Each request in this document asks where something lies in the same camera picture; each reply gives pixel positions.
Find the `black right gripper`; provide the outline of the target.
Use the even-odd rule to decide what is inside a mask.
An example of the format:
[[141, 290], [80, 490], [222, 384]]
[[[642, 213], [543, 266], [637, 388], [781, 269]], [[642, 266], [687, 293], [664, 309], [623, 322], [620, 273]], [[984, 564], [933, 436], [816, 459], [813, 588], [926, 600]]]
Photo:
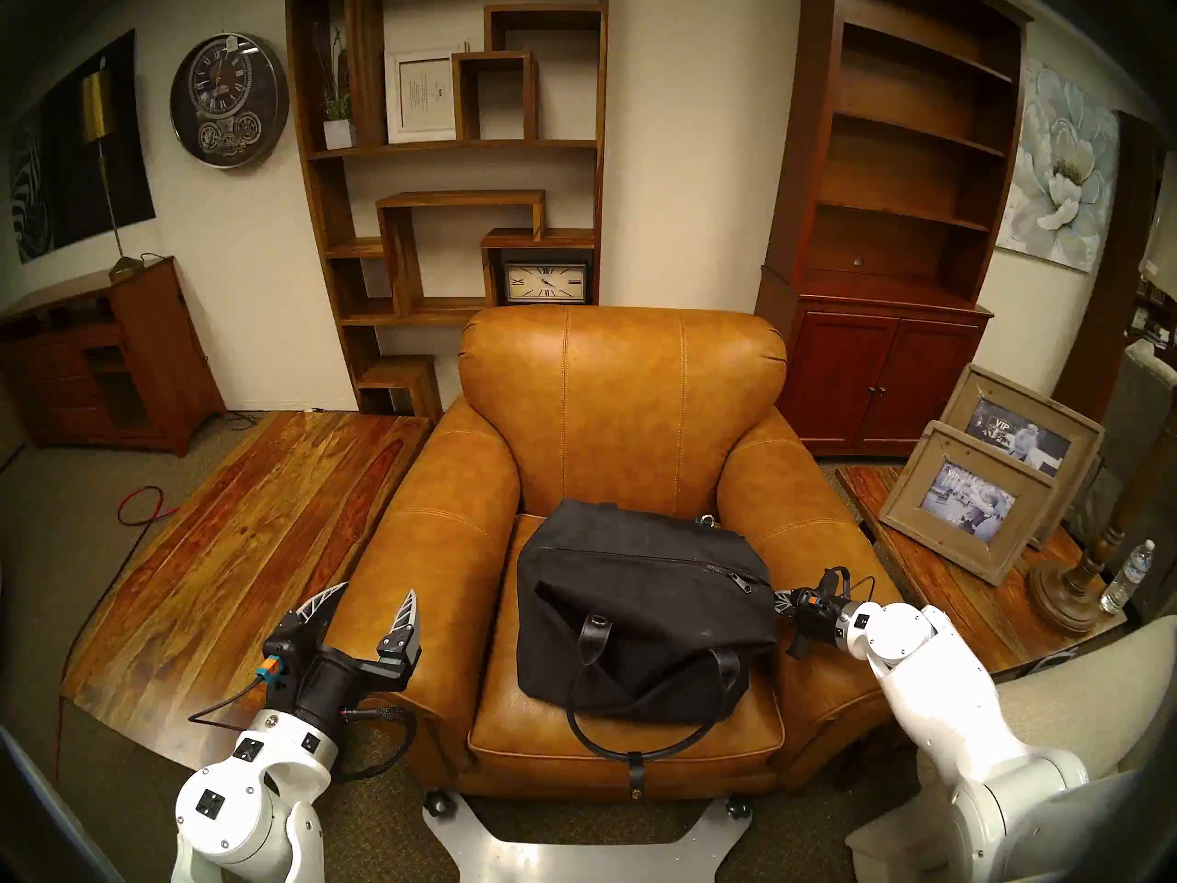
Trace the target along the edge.
[[776, 615], [792, 615], [793, 636], [786, 656], [805, 659], [814, 642], [846, 650], [844, 611], [850, 598], [827, 595], [811, 587], [774, 592]]

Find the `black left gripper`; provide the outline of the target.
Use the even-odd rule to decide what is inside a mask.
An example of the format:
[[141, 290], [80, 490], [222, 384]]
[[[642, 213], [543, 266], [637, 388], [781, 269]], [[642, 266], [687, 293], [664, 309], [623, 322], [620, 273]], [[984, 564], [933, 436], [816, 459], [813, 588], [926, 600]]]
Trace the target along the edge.
[[375, 660], [325, 645], [322, 639], [350, 584], [339, 583], [304, 600], [262, 642], [262, 655], [279, 662], [275, 678], [266, 680], [265, 708], [293, 715], [332, 742], [339, 741], [345, 711], [371, 693], [403, 692], [421, 655], [414, 589], [378, 640]]

